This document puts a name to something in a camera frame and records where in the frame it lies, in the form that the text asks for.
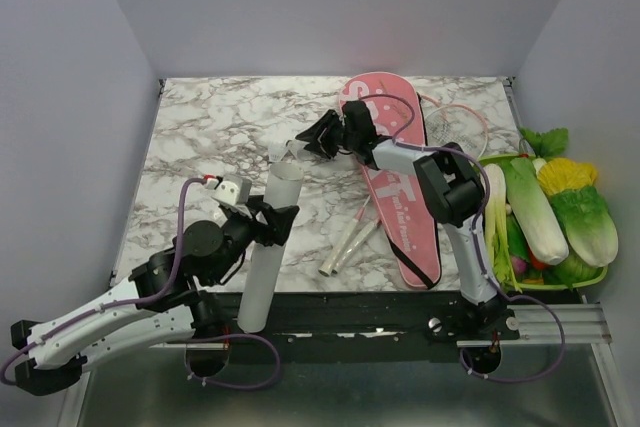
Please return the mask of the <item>white shuttlecock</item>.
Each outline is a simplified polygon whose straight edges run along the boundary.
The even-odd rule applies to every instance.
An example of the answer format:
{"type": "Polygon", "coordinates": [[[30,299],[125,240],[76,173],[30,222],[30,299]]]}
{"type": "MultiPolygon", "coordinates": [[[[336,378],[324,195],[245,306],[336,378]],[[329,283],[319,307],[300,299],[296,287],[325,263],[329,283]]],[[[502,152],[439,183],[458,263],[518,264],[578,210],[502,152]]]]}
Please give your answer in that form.
{"type": "Polygon", "coordinates": [[[312,157],[312,153],[305,149],[306,143],[291,139],[285,143],[288,152],[298,161],[306,161],[312,157]]]}
{"type": "Polygon", "coordinates": [[[284,159],[288,152],[285,142],[270,142],[268,145],[268,161],[270,163],[280,162],[284,159]]]}

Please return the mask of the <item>white shuttlecock tube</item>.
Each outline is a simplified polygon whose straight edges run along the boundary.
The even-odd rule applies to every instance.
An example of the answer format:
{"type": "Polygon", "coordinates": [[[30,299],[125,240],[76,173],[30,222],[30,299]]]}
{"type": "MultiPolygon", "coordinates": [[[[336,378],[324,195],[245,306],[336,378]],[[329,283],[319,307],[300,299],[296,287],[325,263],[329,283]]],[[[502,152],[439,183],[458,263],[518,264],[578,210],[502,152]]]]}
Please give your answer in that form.
{"type": "MultiPolygon", "coordinates": [[[[300,168],[291,163],[273,163],[263,200],[274,209],[296,207],[302,182],[300,168]]],[[[237,317],[237,324],[245,333],[258,333],[266,326],[291,227],[292,221],[286,221],[283,242],[260,241],[253,249],[237,317]]]]}

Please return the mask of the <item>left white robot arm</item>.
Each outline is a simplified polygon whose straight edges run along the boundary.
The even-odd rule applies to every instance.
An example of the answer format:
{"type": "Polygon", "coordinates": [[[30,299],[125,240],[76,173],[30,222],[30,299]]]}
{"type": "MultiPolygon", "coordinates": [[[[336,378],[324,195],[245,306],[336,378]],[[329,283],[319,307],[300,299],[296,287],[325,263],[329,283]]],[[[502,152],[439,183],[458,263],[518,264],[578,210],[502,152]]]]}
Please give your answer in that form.
{"type": "Polygon", "coordinates": [[[79,309],[48,322],[21,320],[11,327],[17,357],[6,366],[14,377],[1,380],[34,396],[62,391],[111,357],[165,342],[260,341],[239,332],[209,293],[231,277],[249,248],[282,247],[298,206],[274,207],[252,195],[222,208],[226,220],[180,223],[171,247],[113,288],[79,309]]]}

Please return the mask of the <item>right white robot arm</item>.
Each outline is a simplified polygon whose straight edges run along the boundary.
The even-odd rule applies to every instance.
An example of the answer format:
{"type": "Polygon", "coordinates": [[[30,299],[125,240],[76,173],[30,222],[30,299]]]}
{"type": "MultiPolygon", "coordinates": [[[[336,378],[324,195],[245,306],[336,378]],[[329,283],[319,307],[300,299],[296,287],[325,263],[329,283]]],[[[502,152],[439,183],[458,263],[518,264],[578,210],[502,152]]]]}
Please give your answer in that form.
{"type": "Polygon", "coordinates": [[[325,159],[345,151],[365,167],[416,178],[427,210],[445,227],[458,267],[462,300],[448,335],[480,339],[494,330],[509,298],[499,287],[483,240],[490,187],[473,157],[452,143],[419,146],[378,133],[364,100],[345,103],[341,113],[327,111],[296,140],[325,159]]]}

